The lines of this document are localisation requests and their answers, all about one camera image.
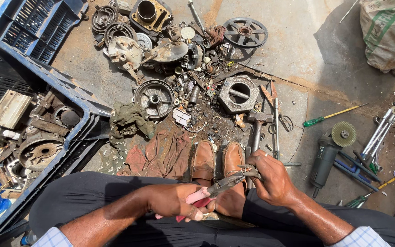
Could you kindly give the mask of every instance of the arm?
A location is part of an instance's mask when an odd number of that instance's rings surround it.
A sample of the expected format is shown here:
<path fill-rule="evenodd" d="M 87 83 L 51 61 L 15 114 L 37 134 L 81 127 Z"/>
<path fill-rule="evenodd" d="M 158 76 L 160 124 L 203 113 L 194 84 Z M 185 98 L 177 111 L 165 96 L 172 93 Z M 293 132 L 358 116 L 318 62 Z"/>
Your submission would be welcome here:
<path fill-rule="evenodd" d="M 257 150 L 246 160 L 264 178 L 252 178 L 258 196 L 267 203 L 286 207 L 300 218 L 326 245 L 335 244 L 354 231 L 354 227 L 317 204 L 291 182 L 282 162 Z"/>
<path fill-rule="evenodd" d="M 102 246 L 150 210 L 165 217 L 181 215 L 199 221 L 202 212 L 185 203 L 187 196 L 199 189 L 194 184 L 149 185 L 67 223 L 60 230 L 73 246 Z"/>

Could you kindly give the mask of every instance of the pink pliers handle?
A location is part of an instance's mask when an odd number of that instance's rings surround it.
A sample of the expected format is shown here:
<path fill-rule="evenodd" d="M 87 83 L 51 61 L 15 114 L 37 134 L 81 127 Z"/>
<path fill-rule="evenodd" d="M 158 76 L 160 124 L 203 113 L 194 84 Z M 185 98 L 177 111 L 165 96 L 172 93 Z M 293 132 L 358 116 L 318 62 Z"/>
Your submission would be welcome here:
<path fill-rule="evenodd" d="M 188 204 L 193 204 L 195 207 L 205 207 L 212 200 L 216 199 L 216 197 L 214 198 L 209 197 L 211 194 L 207 191 L 207 188 L 208 187 L 202 187 L 200 188 L 200 190 L 196 191 L 195 193 L 190 194 L 185 199 L 185 202 Z M 155 217 L 157 219 L 161 219 L 163 216 L 156 214 Z M 176 221 L 181 222 L 184 218 L 185 216 L 176 216 Z"/>

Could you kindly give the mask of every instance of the angle grinder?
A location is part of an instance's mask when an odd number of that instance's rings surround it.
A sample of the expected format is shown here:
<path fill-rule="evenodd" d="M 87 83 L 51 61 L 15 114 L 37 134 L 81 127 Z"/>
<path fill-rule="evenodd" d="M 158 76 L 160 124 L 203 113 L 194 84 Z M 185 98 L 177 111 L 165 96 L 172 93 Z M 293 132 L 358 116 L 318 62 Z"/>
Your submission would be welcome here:
<path fill-rule="evenodd" d="M 343 147 L 353 145 L 356 141 L 356 129 L 349 122 L 338 122 L 322 135 L 318 143 L 320 149 L 316 154 L 315 163 L 310 173 L 310 182 L 316 187 L 315 199 L 329 177 L 336 155 Z"/>

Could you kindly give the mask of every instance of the hand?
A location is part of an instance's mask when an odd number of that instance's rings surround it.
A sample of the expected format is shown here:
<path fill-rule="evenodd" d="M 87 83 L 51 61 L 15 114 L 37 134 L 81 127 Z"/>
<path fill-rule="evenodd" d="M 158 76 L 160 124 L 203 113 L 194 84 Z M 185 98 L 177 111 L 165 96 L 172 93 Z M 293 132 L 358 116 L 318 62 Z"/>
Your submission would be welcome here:
<path fill-rule="evenodd" d="M 149 185 L 137 192 L 145 197 L 148 211 L 152 210 L 164 217 L 185 216 L 185 221 L 189 222 L 200 221 L 203 218 L 201 210 L 185 202 L 188 195 L 198 191 L 200 187 L 195 184 Z"/>
<path fill-rule="evenodd" d="M 251 177 L 257 195 L 271 205 L 290 207 L 296 203 L 300 191 L 293 185 L 282 162 L 265 155 L 266 152 L 259 149 L 246 160 L 247 164 L 257 167 L 264 180 Z"/>

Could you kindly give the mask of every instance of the grinding disc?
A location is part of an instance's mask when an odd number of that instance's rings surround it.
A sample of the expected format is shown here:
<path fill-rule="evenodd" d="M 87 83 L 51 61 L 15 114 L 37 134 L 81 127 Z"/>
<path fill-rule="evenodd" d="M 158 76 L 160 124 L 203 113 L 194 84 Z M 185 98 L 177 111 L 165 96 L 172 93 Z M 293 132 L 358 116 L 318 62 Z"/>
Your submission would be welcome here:
<path fill-rule="evenodd" d="M 196 35 L 196 31 L 193 29 L 193 28 L 191 28 L 191 27 L 184 27 L 182 30 L 181 30 L 181 36 L 184 38 L 184 39 L 193 39 L 194 37 L 195 37 L 195 35 Z"/>
<path fill-rule="evenodd" d="M 351 146 L 356 141 L 356 129 L 349 122 L 338 122 L 333 126 L 332 139 L 341 147 Z"/>

